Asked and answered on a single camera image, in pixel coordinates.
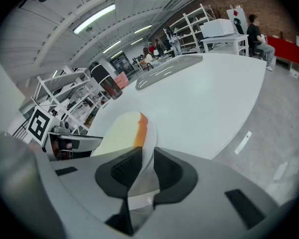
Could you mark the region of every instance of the black office chair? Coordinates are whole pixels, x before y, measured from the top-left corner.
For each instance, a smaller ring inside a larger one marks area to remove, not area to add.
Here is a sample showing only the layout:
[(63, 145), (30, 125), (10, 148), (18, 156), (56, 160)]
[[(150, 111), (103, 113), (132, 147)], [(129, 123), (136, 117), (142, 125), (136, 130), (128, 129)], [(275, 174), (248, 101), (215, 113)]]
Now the black office chair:
[[(237, 28), (238, 33), (244, 34), (243, 28), (241, 27), (240, 23), (241, 23), (240, 19), (234, 18), (234, 24)], [(261, 42), (253, 41), (253, 43), (254, 43), (253, 47), (251, 47), (251, 45), (249, 45), (249, 48), (248, 48), (249, 56), (253, 57), (253, 58), (258, 58), (258, 59), (264, 60), (265, 59), (264, 51), (257, 49), (257, 45), (259, 45)]]

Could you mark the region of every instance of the concrete floor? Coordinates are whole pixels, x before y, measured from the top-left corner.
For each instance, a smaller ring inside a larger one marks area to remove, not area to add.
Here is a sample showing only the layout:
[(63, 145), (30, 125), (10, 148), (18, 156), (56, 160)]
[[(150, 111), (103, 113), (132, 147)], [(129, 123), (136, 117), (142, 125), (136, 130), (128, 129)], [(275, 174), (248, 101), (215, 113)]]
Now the concrete floor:
[[(248, 131), (251, 137), (236, 154), (235, 149)], [(274, 72), (266, 71), (250, 116), (214, 161), (249, 178), (280, 205), (296, 197), (299, 193), (299, 79), (289, 76), (288, 70), (280, 65), (276, 65)]]

